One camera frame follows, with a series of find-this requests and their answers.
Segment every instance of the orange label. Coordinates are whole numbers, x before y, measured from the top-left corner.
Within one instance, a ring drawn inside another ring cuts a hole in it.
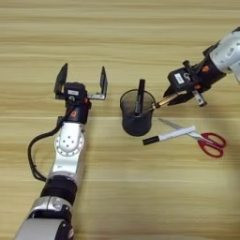
[[[210,67],[209,66],[204,66],[203,68],[202,68],[202,71],[203,72],[208,72],[210,70]]]
[[[70,114],[70,116],[72,116],[72,117],[76,117],[77,114],[78,114],[77,111],[72,111],[71,114]]]

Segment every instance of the black cable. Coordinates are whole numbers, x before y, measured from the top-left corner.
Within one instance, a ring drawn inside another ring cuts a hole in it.
[[[51,137],[53,136],[54,134],[56,134],[59,129],[62,127],[64,121],[67,120],[68,116],[71,114],[71,112],[77,107],[77,104],[72,104],[72,107],[69,109],[68,112],[66,112],[66,115],[59,121],[59,123],[57,124],[57,126],[49,131],[49,132],[46,132],[46,133],[42,133],[38,136],[36,136],[28,145],[28,148],[27,148],[27,156],[28,156],[28,161],[29,161],[29,165],[30,165],[30,169],[32,171],[32,174],[33,176],[39,180],[39,181],[42,181],[42,182],[46,182],[47,178],[41,174],[41,172],[38,171],[37,169],[37,164],[34,163],[34,160],[32,158],[32,147],[33,145],[39,141],[39,140],[42,140],[42,139],[45,139],[45,138],[48,138],[48,137]]]

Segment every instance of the metal bracket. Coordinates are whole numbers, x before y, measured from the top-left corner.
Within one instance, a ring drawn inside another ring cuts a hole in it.
[[[88,94],[87,97],[89,99],[94,99],[94,100],[105,100],[106,99],[107,89],[108,89],[108,80],[107,80],[107,74],[105,71],[105,67],[102,67],[102,70],[101,70],[100,87],[101,87],[100,93]]]

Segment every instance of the pen holder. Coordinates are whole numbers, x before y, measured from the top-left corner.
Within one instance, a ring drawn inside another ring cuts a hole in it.
[[[148,110],[156,103],[154,97],[144,91],[142,113],[136,115],[136,98],[138,94],[138,89],[132,89],[127,91],[120,98],[120,108],[122,110],[122,126],[126,133],[131,136],[143,136],[146,134],[152,126],[152,115],[153,112]]]

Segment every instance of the scissors blade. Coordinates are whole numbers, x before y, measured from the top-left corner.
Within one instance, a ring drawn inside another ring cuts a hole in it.
[[[161,122],[163,122],[163,123],[165,123],[165,124],[167,124],[167,125],[175,128],[175,129],[184,128],[184,127],[182,127],[182,126],[179,126],[179,125],[177,125],[177,124],[174,124],[174,123],[170,122],[169,120],[162,119],[162,118],[160,118],[160,117],[159,117],[158,119],[159,119]]]
[[[165,124],[167,124],[167,125],[175,128],[175,129],[183,128],[183,127],[181,127],[181,126],[179,126],[179,125],[177,125],[177,124],[174,124],[174,123],[170,122],[169,120],[162,119],[162,118],[160,118],[160,117],[159,117],[159,120],[160,120],[161,122],[163,122],[163,123],[165,123]],[[187,135],[188,135],[189,137],[197,140],[197,141],[205,141],[205,142],[211,143],[211,144],[213,143],[212,141],[205,139],[202,135],[200,135],[200,134],[198,134],[198,133],[196,133],[196,132],[194,132],[194,131],[187,133]]]

